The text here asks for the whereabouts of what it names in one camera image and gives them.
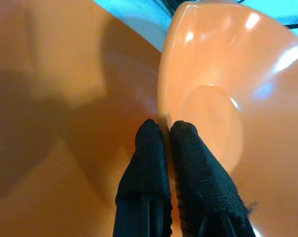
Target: black object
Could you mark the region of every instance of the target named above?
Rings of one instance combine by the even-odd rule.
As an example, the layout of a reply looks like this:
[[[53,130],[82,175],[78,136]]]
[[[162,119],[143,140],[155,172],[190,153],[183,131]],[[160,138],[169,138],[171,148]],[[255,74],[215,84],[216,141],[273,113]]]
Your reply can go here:
[[[198,135],[177,121],[170,130],[184,237],[255,237],[232,179]]]
[[[194,125],[170,131],[181,229],[184,237],[255,237],[249,211],[224,168]],[[147,120],[118,187],[114,237],[170,237],[171,203],[161,132]]]
[[[298,29],[298,23],[296,23],[296,24],[289,24],[289,25],[284,25],[284,26],[286,26],[288,29]]]
[[[114,237],[170,237],[170,186],[161,131],[151,119],[118,187]]]

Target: orange surface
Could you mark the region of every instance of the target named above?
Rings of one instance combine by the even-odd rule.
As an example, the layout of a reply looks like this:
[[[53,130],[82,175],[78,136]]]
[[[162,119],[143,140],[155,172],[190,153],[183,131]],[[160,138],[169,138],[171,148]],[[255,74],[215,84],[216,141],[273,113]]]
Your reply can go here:
[[[92,0],[0,0],[0,237],[108,237],[160,53]]]
[[[298,237],[294,34],[241,5],[186,2],[164,45],[158,102],[161,128],[195,124],[246,205],[257,202],[262,236]]]

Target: black fabric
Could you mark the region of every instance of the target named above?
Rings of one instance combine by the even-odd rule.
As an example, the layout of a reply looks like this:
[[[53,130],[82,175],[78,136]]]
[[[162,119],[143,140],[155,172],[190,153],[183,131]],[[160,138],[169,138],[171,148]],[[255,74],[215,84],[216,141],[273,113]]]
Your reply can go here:
[[[203,143],[196,127],[177,121],[170,130],[170,138],[183,236],[196,237],[205,215],[213,217],[216,226],[221,212],[229,214],[241,228],[247,221],[248,210],[232,179]]]
[[[163,198],[163,237],[171,235],[170,185],[167,170],[162,133],[158,125],[152,119],[148,119],[135,137],[135,153],[119,183],[116,204],[119,200],[143,195]]]

